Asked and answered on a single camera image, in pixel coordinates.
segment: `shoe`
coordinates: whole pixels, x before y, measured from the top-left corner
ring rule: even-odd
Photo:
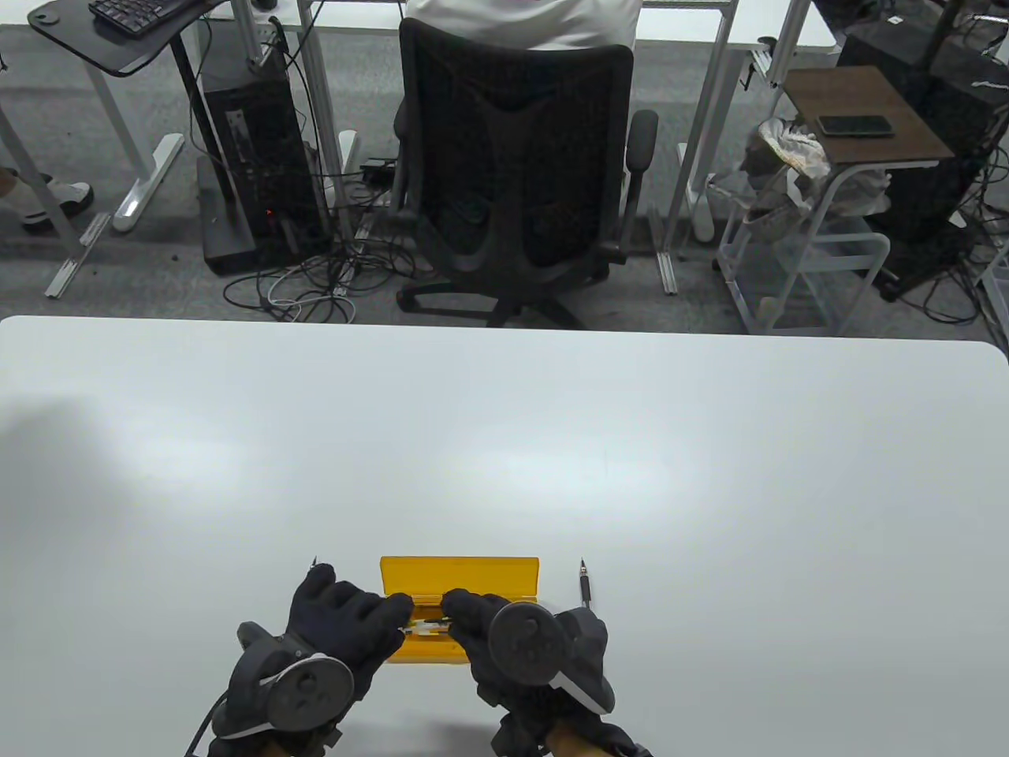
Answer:
[[[14,177],[17,177],[16,171],[10,172]],[[45,182],[45,186],[49,188],[49,192],[60,203],[60,207],[68,218],[73,218],[74,216],[80,215],[95,201],[95,191],[91,186],[85,184],[84,182],[77,182],[75,184],[65,184],[47,174],[41,174],[42,181]],[[35,198],[34,193],[25,184],[24,189],[30,194],[30,200],[25,202],[25,198],[28,193],[19,192],[19,201],[16,203],[7,202],[6,204],[17,211],[18,216],[21,219],[21,226],[24,227],[26,231],[31,233],[39,233],[42,231],[48,231],[52,228],[52,221],[49,220],[48,213],[41,207],[41,203]]]

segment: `chair caster wheel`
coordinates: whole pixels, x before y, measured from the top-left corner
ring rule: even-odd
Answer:
[[[406,292],[396,293],[396,304],[400,306],[400,310],[404,313],[412,313],[417,310],[417,298]]]

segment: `yellow box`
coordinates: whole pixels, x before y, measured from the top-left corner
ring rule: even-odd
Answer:
[[[385,596],[414,599],[414,621],[442,618],[442,597],[453,588],[510,602],[536,602],[539,591],[538,557],[382,557],[380,565]],[[458,664],[466,653],[444,634],[411,635],[390,661]]]

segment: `white sneaker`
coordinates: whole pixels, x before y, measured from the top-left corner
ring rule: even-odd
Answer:
[[[17,176],[16,172],[12,171],[11,174]],[[68,218],[83,213],[95,201],[95,191],[84,182],[64,184],[45,174],[42,174],[42,179]],[[20,179],[17,182],[17,187],[6,197],[0,199],[0,203],[16,211],[21,219],[21,225],[28,231],[39,232],[52,228],[52,221],[49,220],[42,204],[38,202],[35,193]]]

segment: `white shirt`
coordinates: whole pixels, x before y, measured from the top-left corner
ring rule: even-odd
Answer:
[[[477,42],[518,49],[634,49],[642,0],[409,0],[411,18]]]

